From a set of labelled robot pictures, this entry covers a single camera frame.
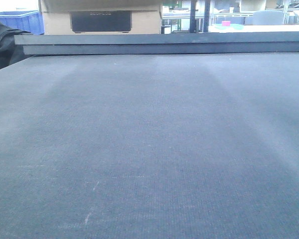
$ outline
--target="gray felt surface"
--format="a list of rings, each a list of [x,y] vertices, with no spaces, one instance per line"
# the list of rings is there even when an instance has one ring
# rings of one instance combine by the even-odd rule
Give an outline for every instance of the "gray felt surface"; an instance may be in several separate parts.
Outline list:
[[[0,239],[299,239],[299,53],[0,70]]]

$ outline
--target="pink object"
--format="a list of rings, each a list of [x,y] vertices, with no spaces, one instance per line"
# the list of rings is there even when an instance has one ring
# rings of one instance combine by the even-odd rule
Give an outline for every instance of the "pink object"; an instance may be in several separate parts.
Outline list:
[[[230,21],[222,21],[221,25],[222,26],[230,26]]]

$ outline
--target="black cloth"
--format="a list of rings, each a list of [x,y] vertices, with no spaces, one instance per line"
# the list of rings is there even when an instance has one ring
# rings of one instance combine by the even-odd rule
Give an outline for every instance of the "black cloth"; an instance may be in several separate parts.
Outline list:
[[[0,22],[0,69],[25,59],[22,47],[14,43],[14,35],[22,33],[27,32],[12,29]]]

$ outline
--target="table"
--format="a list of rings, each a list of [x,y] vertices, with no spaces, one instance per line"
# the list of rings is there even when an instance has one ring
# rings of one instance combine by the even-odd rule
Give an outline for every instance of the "table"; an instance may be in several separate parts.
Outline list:
[[[6,238],[299,238],[299,53],[0,70]]]
[[[297,25],[238,25],[232,24],[231,27],[222,27],[215,24],[209,27],[209,32],[270,32],[270,31],[299,31]]]

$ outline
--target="blue plastic crate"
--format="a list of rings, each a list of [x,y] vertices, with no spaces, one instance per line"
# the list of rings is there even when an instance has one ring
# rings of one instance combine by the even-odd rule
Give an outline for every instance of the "blue plastic crate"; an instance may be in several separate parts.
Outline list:
[[[29,31],[35,35],[44,33],[42,14],[39,11],[2,11],[0,22],[15,29]]]

